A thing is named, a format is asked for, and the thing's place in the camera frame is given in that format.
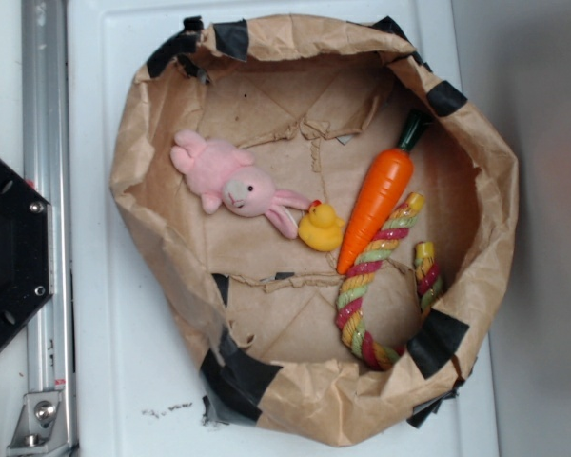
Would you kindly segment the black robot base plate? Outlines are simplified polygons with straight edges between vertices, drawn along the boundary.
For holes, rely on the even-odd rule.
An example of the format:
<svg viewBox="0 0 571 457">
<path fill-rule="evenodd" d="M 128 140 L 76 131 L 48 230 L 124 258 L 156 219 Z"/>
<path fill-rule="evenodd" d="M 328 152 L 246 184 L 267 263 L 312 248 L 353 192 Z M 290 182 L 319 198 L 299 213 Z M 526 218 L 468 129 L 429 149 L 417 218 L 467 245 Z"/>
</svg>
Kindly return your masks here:
<svg viewBox="0 0 571 457">
<path fill-rule="evenodd" d="M 50 209 L 0 159 L 0 352 L 52 295 Z"/>
</svg>

